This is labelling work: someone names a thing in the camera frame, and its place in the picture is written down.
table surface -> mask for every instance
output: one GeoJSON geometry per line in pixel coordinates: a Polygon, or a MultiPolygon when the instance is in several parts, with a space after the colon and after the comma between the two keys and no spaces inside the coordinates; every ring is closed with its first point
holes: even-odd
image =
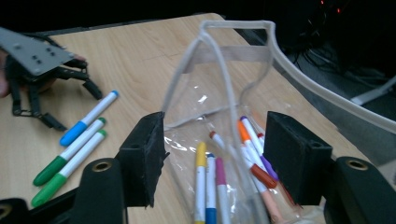
{"type": "MultiPolygon", "coordinates": [[[[163,21],[150,21],[87,32],[56,35],[66,50],[82,55],[89,63],[89,74],[104,95],[120,93],[101,116],[106,118],[108,137],[69,177],[56,196],[78,186],[83,168],[100,158],[113,158],[136,123],[161,110],[163,96],[186,47],[198,35],[202,20],[222,20],[217,14],[202,14],[163,21]]],[[[227,43],[247,44],[237,32],[224,35],[227,43]]],[[[276,95],[302,106],[297,120],[333,146],[334,157],[353,156],[367,160],[337,128],[324,118],[275,69],[269,74],[276,95]]],[[[97,101],[78,80],[57,80],[40,95],[42,112],[49,112],[66,127],[82,119],[97,101]]],[[[27,106],[27,99],[22,95],[27,106]]],[[[11,115],[11,97],[2,99],[0,116],[0,199],[23,198],[29,203],[40,188],[35,176],[64,148],[63,133],[49,129],[38,119],[11,115]]],[[[166,171],[160,177],[153,208],[128,208],[133,223],[188,223],[189,214],[177,200],[173,177],[166,171]]]]}

pink marker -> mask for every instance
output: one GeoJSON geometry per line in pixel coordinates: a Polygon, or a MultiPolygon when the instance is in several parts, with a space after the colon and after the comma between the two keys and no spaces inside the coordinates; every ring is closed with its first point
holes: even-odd
{"type": "Polygon", "coordinates": [[[219,195],[219,210],[221,213],[221,223],[231,223],[230,203],[227,195],[227,181],[224,172],[224,164],[222,158],[216,158],[216,185],[219,195]]]}

blue marker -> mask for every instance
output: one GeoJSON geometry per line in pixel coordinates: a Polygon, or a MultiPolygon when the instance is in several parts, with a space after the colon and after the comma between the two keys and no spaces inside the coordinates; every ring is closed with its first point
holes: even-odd
{"type": "Polygon", "coordinates": [[[111,104],[113,103],[119,93],[117,91],[111,91],[107,97],[99,102],[99,104],[93,108],[93,110],[88,113],[83,119],[73,126],[60,140],[60,144],[63,147],[68,147],[74,140],[76,140],[87,127],[111,104]]]}
{"type": "Polygon", "coordinates": [[[212,153],[207,155],[206,165],[205,224],[216,224],[216,158],[212,153]]]}

marker cap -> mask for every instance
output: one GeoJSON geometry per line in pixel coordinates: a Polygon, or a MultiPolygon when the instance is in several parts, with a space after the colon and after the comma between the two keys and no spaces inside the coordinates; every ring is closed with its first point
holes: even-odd
{"type": "Polygon", "coordinates": [[[227,181],[225,179],[224,164],[220,157],[216,158],[216,185],[226,185],[227,181]]]}
{"type": "Polygon", "coordinates": [[[206,143],[200,142],[196,151],[196,166],[206,166],[206,143]]]}
{"type": "Polygon", "coordinates": [[[63,147],[68,147],[74,140],[76,140],[85,130],[87,129],[87,124],[79,121],[71,128],[60,140],[60,144],[63,147]]]}
{"type": "Polygon", "coordinates": [[[67,160],[57,156],[48,166],[46,166],[46,168],[44,168],[43,171],[40,172],[40,174],[35,177],[33,184],[35,186],[41,186],[47,183],[54,175],[56,175],[56,173],[61,171],[66,164],[67,160]]]}
{"type": "Polygon", "coordinates": [[[274,189],[276,187],[276,181],[270,175],[268,175],[262,168],[260,168],[257,164],[253,164],[253,166],[250,168],[250,171],[268,189],[274,189]]]}
{"type": "Polygon", "coordinates": [[[32,206],[37,207],[43,203],[46,203],[52,196],[64,185],[67,178],[59,173],[56,174],[49,183],[40,190],[32,200],[32,206]]]}
{"type": "Polygon", "coordinates": [[[279,177],[277,176],[277,173],[275,170],[272,168],[271,163],[265,159],[264,156],[260,156],[260,159],[262,160],[262,163],[264,164],[265,169],[267,169],[268,174],[273,177],[276,181],[279,180],[279,177]]]}
{"type": "Polygon", "coordinates": [[[241,135],[242,142],[245,142],[246,140],[250,140],[250,136],[248,135],[248,131],[244,126],[244,123],[242,123],[241,120],[238,120],[238,130],[239,134],[241,135]]]}
{"type": "Polygon", "coordinates": [[[217,214],[216,208],[206,208],[205,210],[205,224],[216,224],[217,214]]]}

